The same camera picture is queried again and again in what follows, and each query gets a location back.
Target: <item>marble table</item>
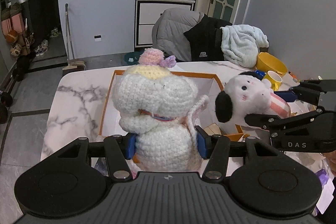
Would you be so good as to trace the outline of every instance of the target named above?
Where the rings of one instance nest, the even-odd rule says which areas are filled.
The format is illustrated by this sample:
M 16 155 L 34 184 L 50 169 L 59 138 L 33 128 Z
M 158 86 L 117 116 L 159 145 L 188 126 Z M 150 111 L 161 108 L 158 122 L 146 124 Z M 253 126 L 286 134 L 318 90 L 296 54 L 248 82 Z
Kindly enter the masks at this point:
M 247 69 L 228 61 L 178 63 L 171 70 L 215 73 L 224 83 Z M 47 122 L 41 160 L 78 137 L 96 141 L 106 94 L 114 70 L 128 66 L 73 72 L 59 82 Z M 280 90 L 297 85 L 287 74 Z

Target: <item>white plush doll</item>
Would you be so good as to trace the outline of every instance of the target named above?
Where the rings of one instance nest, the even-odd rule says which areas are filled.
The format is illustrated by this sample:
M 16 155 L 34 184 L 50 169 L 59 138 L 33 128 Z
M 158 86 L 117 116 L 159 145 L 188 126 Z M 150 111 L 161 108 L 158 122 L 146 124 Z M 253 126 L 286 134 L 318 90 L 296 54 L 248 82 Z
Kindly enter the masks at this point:
M 197 102 L 195 83 L 171 74 L 167 67 L 175 65 L 175 57 L 164 60 L 160 50 L 151 48 L 139 63 L 124 73 L 112 91 L 121 128 L 137 135 L 134 162 L 138 170 L 197 171 L 201 158 L 194 120 L 209 98 L 203 95 Z
M 216 98 L 216 115 L 219 122 L 232 121 L 240 126 L 248 114 L 290 117 L 289 105 L 270 88 L 269 81 L 260 81 L 253 72 L 241 73 L 229 80 L 224 91 Z

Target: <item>white cabinet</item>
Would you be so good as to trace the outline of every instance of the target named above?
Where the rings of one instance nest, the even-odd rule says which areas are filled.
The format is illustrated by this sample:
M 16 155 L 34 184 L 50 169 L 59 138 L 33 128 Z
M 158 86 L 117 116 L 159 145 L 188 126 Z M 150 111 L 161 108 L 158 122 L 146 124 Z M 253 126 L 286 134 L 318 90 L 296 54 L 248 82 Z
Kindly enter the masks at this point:
M 138 28 L 138 45 L 152 44 L 152 29 L 154 24 L 139 25 Z
M 194 3 L 168 0 L 136 0 L 134 47 L 152 46 L 152 29 L 162 13 L 169 8 L 193 10 Z
M 162 13 L 169 8 L 190 10 L 190 5 L 171 3 L 140 3 L 139 24 L 155 24 Z

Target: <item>yellow bowl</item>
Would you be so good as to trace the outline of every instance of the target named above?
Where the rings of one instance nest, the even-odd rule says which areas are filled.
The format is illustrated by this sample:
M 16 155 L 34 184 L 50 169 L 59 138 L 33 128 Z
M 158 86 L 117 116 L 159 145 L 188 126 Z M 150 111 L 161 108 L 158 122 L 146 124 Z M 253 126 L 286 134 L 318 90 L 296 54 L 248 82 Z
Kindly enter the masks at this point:
M 281 77 L 288 72 L 285 64 L 268 52 L 261 52 L 258 54 L 257 64 L 255 66 L 258 70 L 262 70 L 264 72 L 272 70 Z

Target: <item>yellow mug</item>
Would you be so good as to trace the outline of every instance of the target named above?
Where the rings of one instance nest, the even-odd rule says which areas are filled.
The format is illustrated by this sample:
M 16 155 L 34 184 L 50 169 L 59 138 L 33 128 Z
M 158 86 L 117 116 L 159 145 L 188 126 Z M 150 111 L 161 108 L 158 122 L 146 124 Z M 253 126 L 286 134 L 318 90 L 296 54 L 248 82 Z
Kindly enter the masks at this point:
M 267 79 L 271 82 L 271 89 L 277 91 L 282 83 L 282 78 L 279 74 L 274 71 L 269 70 L 263 79 Z

